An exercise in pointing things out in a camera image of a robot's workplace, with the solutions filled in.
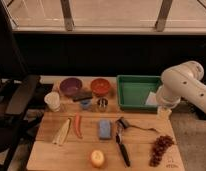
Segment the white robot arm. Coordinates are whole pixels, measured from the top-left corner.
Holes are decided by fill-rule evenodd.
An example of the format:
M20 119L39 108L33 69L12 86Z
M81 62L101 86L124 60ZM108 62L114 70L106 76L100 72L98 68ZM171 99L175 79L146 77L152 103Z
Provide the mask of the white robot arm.
M173 109L182 98L197 108L196 114L206 120L206 85L201 82L203 66L196 61L187 61L165 69L161 74L162 85L156 92L159 106Z

